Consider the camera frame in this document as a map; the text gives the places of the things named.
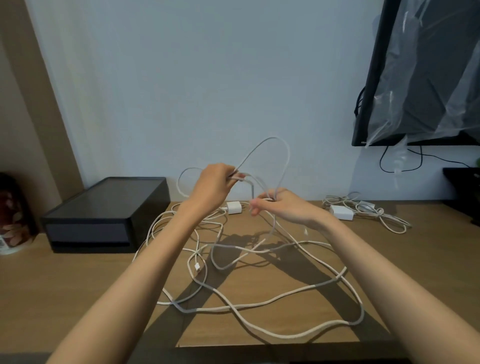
forearm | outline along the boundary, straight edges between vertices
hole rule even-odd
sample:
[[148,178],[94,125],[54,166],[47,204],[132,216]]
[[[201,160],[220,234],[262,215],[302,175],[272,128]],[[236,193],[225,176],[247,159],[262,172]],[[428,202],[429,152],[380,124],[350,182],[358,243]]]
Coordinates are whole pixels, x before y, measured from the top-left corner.
[[336,218],[315,223],[418,363],[478,362],[480,335],[462,318]]
[[123,363],[148,323],[168,274],[202,214],[180,206],[157,235],[78,322],[48,363]]

person's left hand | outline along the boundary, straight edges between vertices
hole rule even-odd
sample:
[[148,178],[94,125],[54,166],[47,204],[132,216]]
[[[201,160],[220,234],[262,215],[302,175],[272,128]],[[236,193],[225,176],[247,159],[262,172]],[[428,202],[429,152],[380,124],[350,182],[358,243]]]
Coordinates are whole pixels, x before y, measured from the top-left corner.
[[[189,201],[205,216],[219,208],[237,182],[237,180],[229,178],[234,171],[234,166],[224,163],[209,164],[200,174]],[[232,177],[244,178],[245,175],[235,173]]]

black cable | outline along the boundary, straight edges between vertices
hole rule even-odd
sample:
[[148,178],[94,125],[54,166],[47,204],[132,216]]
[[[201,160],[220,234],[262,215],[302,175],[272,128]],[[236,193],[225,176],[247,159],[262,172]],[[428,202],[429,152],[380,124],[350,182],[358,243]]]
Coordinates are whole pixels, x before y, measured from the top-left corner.
[[[380,166],[380,169],[381,169],[382,171],[384,171],[384,172],[386,172],[386,173],[394,173],[394,171],[384,170],[384,169],[382,168],[382,159],[384,158],[385,153],[387,152],[387,150],[388,150],[388,146],[387,146],[387,148],[385,148],[384,153],[383,153],[382,156],[380,157],[380,161],[378,162],[378,165]],[[403,170],[402,172],[410,172],[411,170],[417,170],[418,168],[420,168],[420,167],[422,166],[424,154],[423,154],[423,151],[422,151],[421,146],[420,146],[420,153],[417,153],[417,152],[414,152],[414,153],[420,154],[420,165],[419,165],[418,167],[412,168],[412,169],[410,169],[410,170]]]
[[[410,152],[412,153],[415,153],[415,154],[419,154],[419,152],[415,152],[414,150],[411,150],[409,149]],[[440,157],[437,157],[437,156],[434,156],[433,154],[423,154],[424,156],[428,156],[428,157],[434,157],[434,158],[437,158],[437,159],[440,159],[440,160],[443,160],[445,162],[450,162],[450,163],[458,163],[458,164],[463,164],[465,167],[467,168],[471,168],[468,164],[466,163],[463,163],[463,162],[455,162],[454,160],[447,160],[447,159],[443,159],[443,158],[440,158]]]
[[355,109],[353,110],[353,113],[355,114],[355,117],[357,117],[359,115],[359,109],[361,107],[360,105],[360,102],[363,100],[363,92],[365,91],[365,88],[363,88],[360,93],[359,93],[359,96],[357,97],[357,102],[355,103]]

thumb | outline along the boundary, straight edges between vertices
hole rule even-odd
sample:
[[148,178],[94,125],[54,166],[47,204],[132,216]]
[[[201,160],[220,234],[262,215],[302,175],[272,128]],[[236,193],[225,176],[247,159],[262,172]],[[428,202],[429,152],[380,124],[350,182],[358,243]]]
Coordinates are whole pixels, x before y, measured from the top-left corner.
[[275,214],[277,209],[278,202],[265,201],[261,198],[254,198],[250,201],[250,209],[252,216],[257,216],[260,211],[265,210]]

wooden table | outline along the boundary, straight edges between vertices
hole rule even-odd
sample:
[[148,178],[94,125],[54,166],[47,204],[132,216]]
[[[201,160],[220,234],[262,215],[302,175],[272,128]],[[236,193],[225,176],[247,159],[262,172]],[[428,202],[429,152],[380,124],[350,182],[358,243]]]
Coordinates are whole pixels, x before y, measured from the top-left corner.
[[[480,329],[480,228],[441,203],[382,202],[381,206],[411,222],[413,228],[397,235],[366,218],[346,224]],[[289,223],[284,226],[297,239],[305,239],[303,227]],[[252,218],[248,213],[228,216],[222,243],[251,246],[269,228],[264,219]],[[208,242],[216,232],[202,229],[200,234],[201,240]],[[325,241],[316,231],[309,231],[308,239]],[[277,234],[266,244],[275,246],[282,241],[285,239]],[[194,247],[194,241],[187,242],[187,247]],[[337,270],[343,267],[333,252],[319,246],[307,249]],[[166,283],[176,297],[196,289],[186,267],[189,255],[180,255]],[[237,256],[236,249],[216,250],[220,265]],[[131,259],[131,254],[53,254],[43,234],[23,251],[0,256],[0,361],[7,363],[19,356],[35,363],[44,361]],[[233,303],[264,301],[332,276],[295,248],[268,255],[251,254],[234,269],[223,272],[208,262],[208,272],[207,283],[220,287]],[[365,319],[358,326],[339,326],[298,340],[279,340],[247,330],[230,312],[183,315],[173,306],[157,306],[131,362],[156,363],[161,358],[176,363],[241,363],[405,356],[351,274],[346,277],[366,309]],[[202,290],[183,305],[212,307],[223,302]],[[353,321],[359,312],[343,284],[330,284],[242,314],[270,331],[291,334],[332,319]]]

